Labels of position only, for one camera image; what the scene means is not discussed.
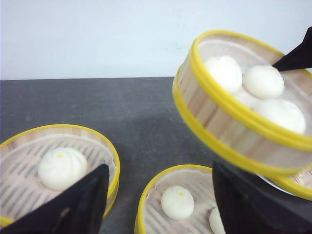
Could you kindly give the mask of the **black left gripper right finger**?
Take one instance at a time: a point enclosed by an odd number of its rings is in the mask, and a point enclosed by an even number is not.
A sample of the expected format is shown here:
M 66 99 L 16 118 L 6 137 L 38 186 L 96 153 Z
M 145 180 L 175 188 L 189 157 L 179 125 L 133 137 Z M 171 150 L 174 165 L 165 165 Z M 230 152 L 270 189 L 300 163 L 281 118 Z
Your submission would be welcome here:
M 213 185 L 228 234 L 310 234 L 312 203 L 228 163 L 213 163 Z

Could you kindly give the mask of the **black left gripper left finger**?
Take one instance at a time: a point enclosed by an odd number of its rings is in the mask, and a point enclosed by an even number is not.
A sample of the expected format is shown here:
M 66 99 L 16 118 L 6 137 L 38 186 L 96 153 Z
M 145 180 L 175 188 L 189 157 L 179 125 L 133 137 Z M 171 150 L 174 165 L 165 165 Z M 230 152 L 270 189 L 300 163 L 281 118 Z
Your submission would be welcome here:
M 97 234 L 105 212 L 109 168 L 101 164 L 73 186 L 7 227 L 2 234 Z

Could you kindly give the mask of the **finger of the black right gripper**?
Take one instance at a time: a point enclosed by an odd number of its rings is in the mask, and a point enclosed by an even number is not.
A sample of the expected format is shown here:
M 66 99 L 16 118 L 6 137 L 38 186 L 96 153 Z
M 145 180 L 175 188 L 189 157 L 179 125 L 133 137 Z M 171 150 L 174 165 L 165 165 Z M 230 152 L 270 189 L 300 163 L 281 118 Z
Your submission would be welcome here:
M 312 67 L 312 27 L 309 27 L 303 41 L 279 61 L 273 64 L 278 71 L 307 69 Z

